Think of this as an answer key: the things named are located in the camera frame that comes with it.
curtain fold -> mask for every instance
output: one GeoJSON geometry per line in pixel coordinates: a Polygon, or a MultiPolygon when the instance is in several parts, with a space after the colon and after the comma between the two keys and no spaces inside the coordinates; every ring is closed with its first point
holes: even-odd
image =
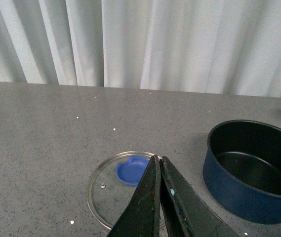
{"type": "Polygon", "coordinates": [[[281,97],[281,0],[0,0],[0,81],[281,97]]]}

speckled granite countertop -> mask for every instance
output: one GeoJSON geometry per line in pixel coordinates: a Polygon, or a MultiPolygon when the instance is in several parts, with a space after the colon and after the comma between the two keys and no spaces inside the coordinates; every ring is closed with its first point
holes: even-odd
{"type": "Polygon", "coordinates": [[[106,236],[86,186],[102,161],[130,150],[168,156],[240,236],[281,236],[281,224],[226,211],[203,182],[207,135],[231,119],[281,128],[281,99],[0,82],[0,236],[106,236]]]}

navy blue pot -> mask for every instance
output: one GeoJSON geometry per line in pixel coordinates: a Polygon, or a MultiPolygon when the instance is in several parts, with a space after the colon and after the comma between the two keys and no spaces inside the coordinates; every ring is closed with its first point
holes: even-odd
{"type": "Polygon", "coordinates": [[[207,145],[203,177],[213,197],[245,220],[281,223],[281,129],[227,121],[211,130],[207,145]]]}

metal rim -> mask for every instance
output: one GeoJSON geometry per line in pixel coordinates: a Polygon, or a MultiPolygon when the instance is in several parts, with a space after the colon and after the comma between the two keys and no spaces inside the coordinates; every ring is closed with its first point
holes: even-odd
{"type": "Polygon", "coordinates": [[[95,217],[95,219],[99,223],[101,223],[104,227],[106,227],[107,229],[111,230],[113,225],[111,223],[109,223],[108,221],[106,221],[103,216],[99,215],[99,213],[96,211],[96,209],[94,207],[94,203],[93,203],[93,200],[92,200],[92,188],[93,188],[94,181],[96,180],[96,177],[108,164],[111,164],[112,162],[114,162],[118,159],[126,158],[128,156],[143,156],[143,157],[146,157],[146,158],[150,159],[153,155],[154,154],[149,153],[149,152],[136,152],[136,151],[119,153],[115,156],[112,156],[112,157],[108,158],[104,162],[102,162],[96,168],[96,170],[93,172],[93,174],[92,174],[92,176],[91,176],[91,178],[88,182],[88,185],[87,185],[87,205],[88,205],[92,215],[95,217]]]}

